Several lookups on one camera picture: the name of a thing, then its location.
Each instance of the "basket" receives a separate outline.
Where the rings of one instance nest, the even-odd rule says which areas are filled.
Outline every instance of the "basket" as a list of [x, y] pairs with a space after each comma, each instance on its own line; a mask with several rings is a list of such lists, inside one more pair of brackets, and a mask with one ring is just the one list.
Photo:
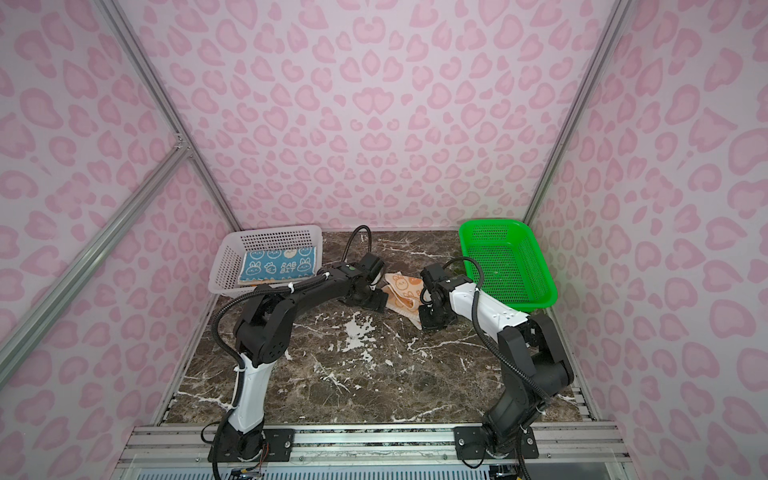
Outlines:
[[[482, 289], [506, 306], [521, 312], [552, 306], [558, 299], [544, 256], [525, 223], [512, 219], [481, 219], [458, 229], [462, 253], [480, 263], [485, 274]], [[473, 280], [478, 272], [464, 262]]]
[[237, 284], [243, 255], [249, 250], [290, 250], [294, 248], [315, 247], [315, 264], [312, 274], [293, 282], [313, 276], [323, 264], [323, 232], [317, 225], [297, 225], [295, 227], [264, 228], [233, 232], [224, 237], [216, 253], [214, 266], [208, 279], [208, 290], [226, 296], [239, 296], [253, 291], [255, 286]]

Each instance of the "folded blue towel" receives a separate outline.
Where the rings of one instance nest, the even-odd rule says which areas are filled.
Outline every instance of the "folded blue towel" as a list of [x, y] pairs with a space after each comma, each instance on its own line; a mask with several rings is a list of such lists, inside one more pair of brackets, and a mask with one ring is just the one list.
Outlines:
[[246, 252], [237, 283], [255, 285], [311, 276], [315, 268], [315, 252], [315, 247]]

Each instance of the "marble tabletop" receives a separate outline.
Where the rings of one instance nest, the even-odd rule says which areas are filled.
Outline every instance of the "marble tabletop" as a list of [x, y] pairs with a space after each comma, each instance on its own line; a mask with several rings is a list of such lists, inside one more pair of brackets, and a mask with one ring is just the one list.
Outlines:
[[[324, 264], [341, 258], [348, 237], [323, 234]], [[349, 258], [362, 256], [365, 245], [358, 236]], [[386, 271], [408, 276], [460, 255], [455, 231], [375, 232], [373, 251]], [[233, 308], [220, 323], [230, 345], [240, 312]], [[233, 367], [206, 329], [165, 422], [218, 420], [231, 402]], [[267, 423], [478, 422], [502, 391], [499, 362], [469, 321], [427, 333], [391, 310], [378, 314], [331, 301], [296, 319], [264, 411]], [[568, 389], [565, 399], [556, 398], [541, 421], [581, 421], [570, 395]]]

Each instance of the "side wall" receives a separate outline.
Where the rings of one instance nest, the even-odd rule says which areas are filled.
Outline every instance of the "side wall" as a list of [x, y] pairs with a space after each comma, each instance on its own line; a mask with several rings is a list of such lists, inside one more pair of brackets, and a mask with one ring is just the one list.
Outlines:
[[0, 5], [0, 343], [175, 143], [88, 0]]
[[768, 475], [768, 4], [640, 3], [535, 232], [644, 478]]
[[522, 217], [613, 0], [121, 2], [246, 227]]
[[0, 477], [109, 475], [204, 320], [227, 227], [182, 164], [0, 391]]

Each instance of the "black mounting plate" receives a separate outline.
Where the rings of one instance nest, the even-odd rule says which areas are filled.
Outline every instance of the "black mounting plate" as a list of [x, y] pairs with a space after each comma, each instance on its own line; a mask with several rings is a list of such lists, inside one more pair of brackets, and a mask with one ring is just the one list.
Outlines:
[[[533, 429], [523, 433], [522, 453], [523, 458], [538, 458], [538, 447]], [[456, 456], [464, 460], [485, 460], [492, 461], [490, 455], [485, 452], [488, 444], [488, 436], [482, 427], [455, 427], [453, 429], [454, 446]], [[509, 452], [504, 458], [515, 458], [515, 451]]]
[[263, 434], [269, 446], [264, 461], [288, 462], [293, 450], [293, 429], [264, 429]]

